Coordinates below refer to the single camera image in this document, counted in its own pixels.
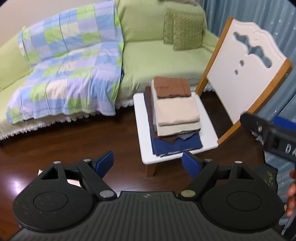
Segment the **person's right hand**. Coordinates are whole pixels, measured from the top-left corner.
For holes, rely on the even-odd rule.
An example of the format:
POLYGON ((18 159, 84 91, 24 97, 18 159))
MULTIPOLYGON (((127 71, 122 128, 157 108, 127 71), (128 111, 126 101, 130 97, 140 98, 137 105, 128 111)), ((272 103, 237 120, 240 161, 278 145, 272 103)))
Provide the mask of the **person's right hand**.
POLYGON ((286 209, 286 215, 292 216, 293 209, 295 208, 295 193, 296 193, 296 185, 295 182, 293 182, 289 189, 287 190, 287 209, 286 209))

